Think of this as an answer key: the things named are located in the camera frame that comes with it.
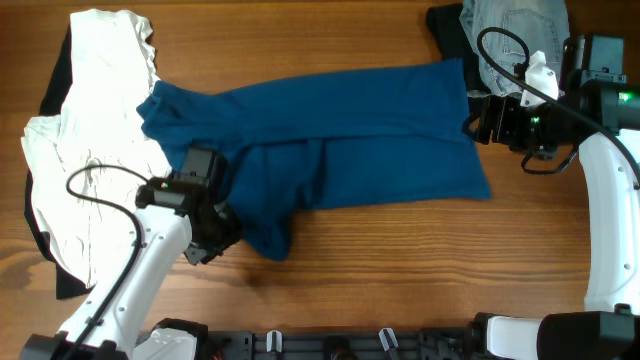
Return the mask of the blue t-shirt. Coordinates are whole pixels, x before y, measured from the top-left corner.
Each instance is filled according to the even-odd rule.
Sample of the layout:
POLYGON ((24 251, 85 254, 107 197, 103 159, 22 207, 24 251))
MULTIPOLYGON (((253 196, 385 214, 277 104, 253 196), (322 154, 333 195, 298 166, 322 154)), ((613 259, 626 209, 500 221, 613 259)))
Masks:
POLYGON ((143 133, 174 169, 192 146, 228 161, 244 239, 285 259, 291 215, 491 190, 462 124, 458 59, 280 79, 216 95, 159 81, 138 107, 143 133))

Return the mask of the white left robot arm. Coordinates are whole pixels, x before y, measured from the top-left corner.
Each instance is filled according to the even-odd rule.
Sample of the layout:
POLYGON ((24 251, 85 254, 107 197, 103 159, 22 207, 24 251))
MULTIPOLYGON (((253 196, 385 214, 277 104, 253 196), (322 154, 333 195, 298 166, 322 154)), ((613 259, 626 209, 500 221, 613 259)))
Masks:
POLYGON ((146 339, 143 322, 174 262, 206 264, 236 244, 242 226, 228 204, 228 162, 192 147, 182 168, 137 191, 131 250, 116 263, 53 336, 33 334, 20 356, 56 359, 202 359, 207 326, 176 319, 158 323, 146 339))

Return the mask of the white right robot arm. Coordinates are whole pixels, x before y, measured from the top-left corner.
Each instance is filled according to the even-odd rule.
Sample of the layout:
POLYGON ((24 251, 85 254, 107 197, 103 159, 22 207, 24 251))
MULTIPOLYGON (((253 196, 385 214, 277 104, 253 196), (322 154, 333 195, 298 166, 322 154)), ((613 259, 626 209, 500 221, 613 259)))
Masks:
POLYGON ((480 313, 461 343, 465 358, 635 359, 639 355, 639 89, 622 72, 619 37, 564 44, 560 72, 527 52, 507 73, 520 99, 492 96, 464 133, 525 159, 561 146, 584 171, 589 197, 590 275, 580 312, 527 319, 480 313))

